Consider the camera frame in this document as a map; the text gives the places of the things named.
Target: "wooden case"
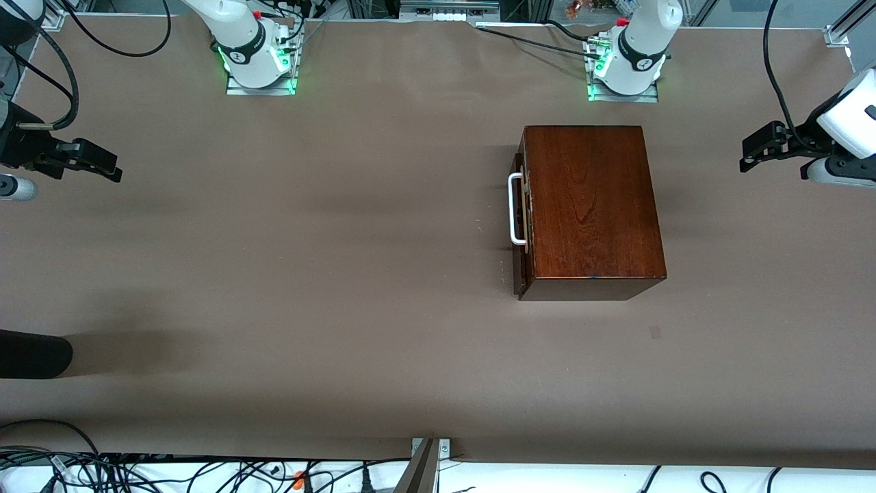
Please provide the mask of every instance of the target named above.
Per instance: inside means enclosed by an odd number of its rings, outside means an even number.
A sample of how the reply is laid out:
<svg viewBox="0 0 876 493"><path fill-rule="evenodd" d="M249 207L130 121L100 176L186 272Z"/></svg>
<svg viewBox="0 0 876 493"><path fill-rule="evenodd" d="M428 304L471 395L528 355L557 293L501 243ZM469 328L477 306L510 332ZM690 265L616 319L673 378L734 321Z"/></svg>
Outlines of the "wooden case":
<svg viewBox="0 0 876 493"><path fill-rule="evenodd" d="M508 179L514 292L627 300L666 279L638 126L528 126Z"/></svg>

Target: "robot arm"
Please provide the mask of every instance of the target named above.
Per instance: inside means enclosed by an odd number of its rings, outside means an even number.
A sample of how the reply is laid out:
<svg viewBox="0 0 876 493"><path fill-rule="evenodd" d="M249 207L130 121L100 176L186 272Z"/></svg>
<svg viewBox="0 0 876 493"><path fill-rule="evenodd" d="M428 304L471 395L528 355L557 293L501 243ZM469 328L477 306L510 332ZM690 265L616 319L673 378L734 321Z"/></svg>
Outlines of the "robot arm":
<svg viewBox="0 0 876 493"><path fill-rule="evenodd" d="M644 92L660 77L666 49L684 17L678 0L639 0L629 25L607 32L609 56L594 75L625 96Z"/></svg>
<svg viewBox="0 0 876 493"><path fill-rule="evenodd" d="M201 16L219 44L226 70L242 86L263 88L291 69L288 26L257 18L244 0L182 2Z"/></svg>
<svg viewBox="0 0 876 493"><path fill-rule="evenodd" d="M770 122L742 141L739 170L763 161L806 156L801 178L876 189L876 64L855 74L820 104L795 132Z"/></svg>

